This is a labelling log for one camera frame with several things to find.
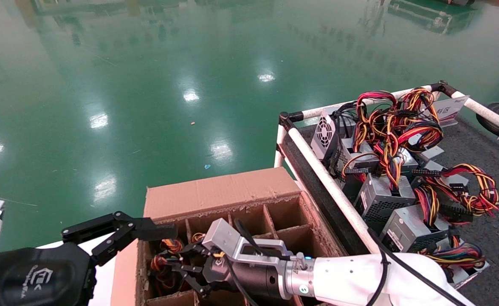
cardboard flap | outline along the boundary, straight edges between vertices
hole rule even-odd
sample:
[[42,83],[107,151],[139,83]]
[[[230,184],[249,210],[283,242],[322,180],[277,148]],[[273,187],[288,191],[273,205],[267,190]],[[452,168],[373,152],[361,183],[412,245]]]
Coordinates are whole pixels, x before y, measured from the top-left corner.
[[298,193],[300,189],[284,168],[204,178],[148,188],[144,217],[177,217]]

logo on robot hand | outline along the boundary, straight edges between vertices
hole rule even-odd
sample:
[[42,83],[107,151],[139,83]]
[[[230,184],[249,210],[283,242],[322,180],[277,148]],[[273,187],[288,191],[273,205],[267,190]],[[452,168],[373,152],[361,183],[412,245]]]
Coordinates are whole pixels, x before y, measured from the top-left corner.
[[49,280],[51,279],[51,274],[53,274],[53,271],[47,268],[43,268],[41,270],[34,272],[32,274],[32,278],[30,279],[30,284],[36,285],[34,287],[34,291],[42,290],[42,284],[49,283]]

cardboard box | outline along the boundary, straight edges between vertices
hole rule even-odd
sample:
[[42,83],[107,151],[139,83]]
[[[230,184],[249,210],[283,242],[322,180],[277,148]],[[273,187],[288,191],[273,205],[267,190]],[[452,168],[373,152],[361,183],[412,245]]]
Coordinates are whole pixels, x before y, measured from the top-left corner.
[[[346,252],[331,234],[315,203],[300,190],[284,168],[218,176],[148,188],[144,217],[156,223],[175,223],[187,243],[206,232],[212,221],[241,219],[258,238],[284,240],[293,252],[310,256],[343,256]],[[158,244],[137,242],[117,255],[112,306],[245,305],[238,293],[215,291],[201,299],[195,292],[157,297],[148,279],[149,263]],[[274,304],[303,305],[298,298]]]

green epoxy floor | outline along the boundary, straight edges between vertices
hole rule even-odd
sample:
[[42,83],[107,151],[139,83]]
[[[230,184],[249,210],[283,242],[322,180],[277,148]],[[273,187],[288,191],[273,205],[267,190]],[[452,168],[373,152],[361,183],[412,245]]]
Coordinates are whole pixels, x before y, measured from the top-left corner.
[[280,111],[439,79],[499,101],[498,2],[0,0],[0,196],[36,205],[0,250],[271,167]]

computer power supply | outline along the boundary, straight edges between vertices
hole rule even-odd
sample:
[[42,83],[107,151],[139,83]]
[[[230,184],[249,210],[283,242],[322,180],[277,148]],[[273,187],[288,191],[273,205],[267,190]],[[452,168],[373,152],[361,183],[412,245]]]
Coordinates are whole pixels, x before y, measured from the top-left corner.
[[420,205],[396,209],[380,235],[381,242],[393,252],[418,252],[448,236],[450,224],[440,215],[432,228],[423,222]]
[[356,122],[350,118],[342,118],[337,126],[332,118],[337,107],[325,107],[321,111],[321,116],[317,122],[315,132],[311,141],[311,147],[317,158],[327,161],[333,152],[339,147],[338,139],[351,138]]
[[[440,240],[436,242],[436,246],[441,249],[449,249],[451,248],[449,244],[449,238]],[[471,281],[474,277],[478,276],[478,274],[482,273],[485,269],[490,267],[490,264],[486,261],[481,268],[471,268],[471,269],[463,269],[456,265],[450,265],[446,270],[446,276],[448,282],[451,283],[451,286],[455,289],[459,289],[464,286],[465,283]]]
[[[350,160],[357,158],[364,153],[372,153],[372,148],[366,141],[361,143],[358,153],[354,153],[353,151],[352,138],[343,138],[340,141],[341,151],[339,152],[338,161],[336,162],[335,167],[337,173],[341,173],[346,163]],[[366,155],[358,157],[352,161],[347,166],[347,169],[368,169],[368,172],[370,173],[374,171],[378,164],[379,159],[376,156]],[[346,194],[346,197],[351,201],[356,198],[363,184],[363,182],[359,181],[354,176],[346,176],[345,179],[342,176],[338,176],[338,178],[336,178],[336,182],[342,189],[342,192]]]
[[[410,145],[414,145],[421,137],[421,134],[416,134],[410,137],[410,139],[408,139],[408,142],[410,143]],[[444,150],[436,145],[423,152],[412,152],[412,156],[418,162],[420,167],[424,167],[429,161],[432,161],[434,158],[436,158],[436,156],[442,153],[444,153]]]
[[376,233],[380,233],[395,209],[408,207],[415,201],[414,191],[405,176],[400,177],[398,193],[392,194],[387,176],[378,177],[369,174],[354,202],[354,207],[366,225]]

